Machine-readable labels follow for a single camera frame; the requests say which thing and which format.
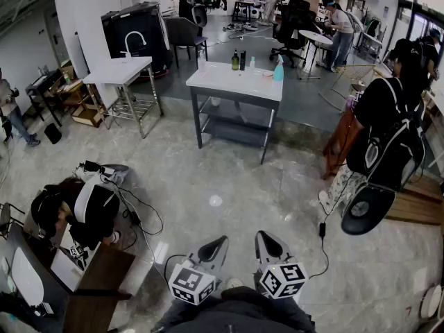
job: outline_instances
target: round white table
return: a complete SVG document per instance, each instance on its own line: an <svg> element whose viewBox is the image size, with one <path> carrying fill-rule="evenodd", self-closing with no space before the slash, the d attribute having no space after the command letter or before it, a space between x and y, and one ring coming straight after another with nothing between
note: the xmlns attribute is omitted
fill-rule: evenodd
<svg viewBox="0 0 444 333"><path fill-rule="evenodd" d="M325 36L322 36L320 33L316 33L316 32L311 32L311 31L307 31L307 30L300 30L300 31L298 31L298 33L301 34L302 36L308 38L309 44L308 44L308 49L307 49L307 57L308 57L308 51L310 50L310 44L313 44L314 48L315 48L314 54L313 54L313 60L311 61L310 69L309 69L309 73L311 73L311 68L313 67L314 60L316 59L316 53L318 53L319 44L326 44L328 46L331 46L333 44L333 41L329 40ZM320 76L308 76L307 79L309 79L309 78L321 79Z"/></svg>

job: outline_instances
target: white faucet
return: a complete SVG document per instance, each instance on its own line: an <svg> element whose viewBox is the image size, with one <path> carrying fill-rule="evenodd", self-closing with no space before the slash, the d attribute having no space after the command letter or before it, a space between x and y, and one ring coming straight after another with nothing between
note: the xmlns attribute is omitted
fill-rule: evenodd
<svg viewBox="0 0 444 333"><path fill-rule="evenodd" d="M144 39L144 36L143 36L140 32L137 32L137 31L129 32L129 34L127 34L126 37L125 37L126 51L125 51L125 52L120 52L120 53L125 53L125 56L126 56L127 58L131 58L130 49L128 48L128 36L129 36L129 35L132 35L133 33L138 34L138 35L142 38L142 42L144 43L144 46L146 46L146 41L145 41L145 39Z"/></svg>

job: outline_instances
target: spray bottle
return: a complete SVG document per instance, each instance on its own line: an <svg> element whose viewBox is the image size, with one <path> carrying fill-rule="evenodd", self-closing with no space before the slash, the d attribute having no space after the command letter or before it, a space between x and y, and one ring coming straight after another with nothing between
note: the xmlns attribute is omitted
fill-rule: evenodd
<svg viewBox="0 0 444 333"><path fill-rule="evenodd" d="M277 65L275 69L275 75L273 77L274 81L283 81L284 80L284 60L282 59L282 56L279 55L279 64Z"/></svg>

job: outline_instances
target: power adapter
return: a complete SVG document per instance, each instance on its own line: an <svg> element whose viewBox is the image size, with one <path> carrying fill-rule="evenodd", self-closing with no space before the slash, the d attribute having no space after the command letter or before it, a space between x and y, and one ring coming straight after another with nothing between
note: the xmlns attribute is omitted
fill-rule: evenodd
<svg viewBox="0 0 444 333"><path fill-rule="evenodd" d="M320 238L324 238L325 237L325 231L327 229L327 224L326 223L321 223L319 225L319 237Z"/></svg>
<svg viewBox="0 0 444 333"><path fill-rule="evenodd" d="M130 211L130 219L133 225L139 225L141 222L139 216L134 211Z"/></svg>

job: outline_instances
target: woman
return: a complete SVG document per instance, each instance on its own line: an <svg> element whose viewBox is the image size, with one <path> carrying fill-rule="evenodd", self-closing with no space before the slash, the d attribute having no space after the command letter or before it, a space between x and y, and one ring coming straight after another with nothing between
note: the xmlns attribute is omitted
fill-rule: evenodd
<svg viewBox="0 0 444 333"><path fill-rule="evenodd" d="M347 55L353 43L355 30L347 14L334 0L322 0L322 5L330 12L331 24L326 23L328 28L334 28L333 45L327 52L322 66L335 72L337 67L345 65Z"/></svg>
<svg viewBox="0 0 444 333"><path fill-rule="evenodd" d="M420 58L409 40L399 40L390 54L393 61L393 78L376 79L366 89L355 106L354 125L350 128L360 130L359 136L333 180L328 193L321 191L319 201L326 214L336 206L354 196L356 189L364 183L373 164L369 157L369 139L383 139L395 124L402 125L402 119L413 114L422 115L421 86L418 82ZM415 120L415 130L420 120ZM403 157L385 157L373 173L372 181L396 188L401 183Z"/></svg>
<svg viewBox="0 0 444 333"><path fill-rule="evenodd" d="M259 21L262 26L272 26L275 20L275 10L278 0L266 0L264 21Z"/></svg>
<svg viewBox="0 0 444 333"><path fill-rule="evenodd" d="M73 240L94 250L99 242L115 244L120 239L120 232L113 229L119 205L117 195L96 181L67 178L47 185L34 199L31 214L47 237L69 223Z"/></svg>

